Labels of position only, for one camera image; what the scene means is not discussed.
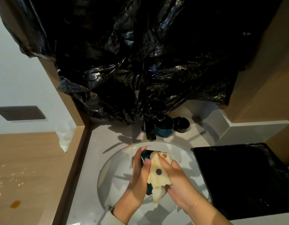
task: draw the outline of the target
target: wall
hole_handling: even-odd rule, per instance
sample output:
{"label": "wall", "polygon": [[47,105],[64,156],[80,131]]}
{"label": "wall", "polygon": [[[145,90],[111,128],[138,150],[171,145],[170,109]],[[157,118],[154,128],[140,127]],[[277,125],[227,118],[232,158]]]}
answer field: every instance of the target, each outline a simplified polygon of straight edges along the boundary
{"label": "wall", "polygon": [[[289,0],[281,3],[223,110],[234,123],[289,120]],[[266,143],[289,163],[289,126]]]}
{"label": "wall", "polygon": [[0,106],[36,105],[46,119],[6,121],[0,115],[0,134],[55,131],[61,123],[75,126],[48,75],[37,58],[28,58],[0,18]]}

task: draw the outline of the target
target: black baking tray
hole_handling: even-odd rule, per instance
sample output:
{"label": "black baking tray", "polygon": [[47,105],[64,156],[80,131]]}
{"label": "black baking tray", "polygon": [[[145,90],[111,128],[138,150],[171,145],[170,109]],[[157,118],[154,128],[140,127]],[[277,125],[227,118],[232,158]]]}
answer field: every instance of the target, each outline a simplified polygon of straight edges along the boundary
{"label": "black baking tray", "polygon": [[212,203],[228,220],[289,212],[289,170],[264,143],[193,148]]}

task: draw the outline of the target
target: black garbage bag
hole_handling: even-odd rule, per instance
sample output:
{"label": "black garbage bag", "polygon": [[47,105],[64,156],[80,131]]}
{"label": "black garbage bag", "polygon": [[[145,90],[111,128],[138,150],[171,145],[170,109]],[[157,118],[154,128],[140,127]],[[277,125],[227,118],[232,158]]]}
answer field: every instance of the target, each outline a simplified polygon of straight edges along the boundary
{"label": "black garbage bag", "polygon": [[55,61],[59,90],[88,115],[128,124],[187,99],[228,104],[280,2],[0,0],[0,15],[25,54]]}

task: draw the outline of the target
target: white countertop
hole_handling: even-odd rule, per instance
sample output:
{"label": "white countertop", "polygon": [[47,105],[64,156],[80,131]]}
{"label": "white countertop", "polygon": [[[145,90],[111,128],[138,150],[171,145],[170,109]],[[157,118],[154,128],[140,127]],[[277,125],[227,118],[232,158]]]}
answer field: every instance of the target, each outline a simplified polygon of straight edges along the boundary
{"label": "white countertop", "polygon": [[[189,150],[192,147],[209,146],[198,132],[194,121],[191,119],[192,114],[188,109],[180,107],[172,112],[170,116],[186,117],[190,121],[191,127],[185,133],[175,132],[166,139],[157,137],[158,141],[181,145]],[[96,225],[98,223],[101,215],[97,215],[95,212],[98,211],[98,207],[101,208],[101,205],[97,203],[99,202],[97,180],[100,170],[105,162],[120,149],[134,143],[146,141],[145,133],[141,132],[141,125],[142,122],[126,126],[123,123],[110,123],[107,121],[99,121],[99,123],[94,124],[66,225]],[[94,163],[94,158],[98,157],[100,159]],[[235,220],[232,223],[234,225],[289,225],[289,213]]]}

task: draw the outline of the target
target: wall socket panel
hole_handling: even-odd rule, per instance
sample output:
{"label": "wall socket panel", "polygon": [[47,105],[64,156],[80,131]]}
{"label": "wall socket panel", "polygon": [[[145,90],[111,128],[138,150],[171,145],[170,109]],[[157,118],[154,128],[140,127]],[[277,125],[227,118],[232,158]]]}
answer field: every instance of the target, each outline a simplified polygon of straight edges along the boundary
{"label": "wall socket panel", "polygon": [[0,115],[7,121],[45,119],[37,106],[1,106]]}

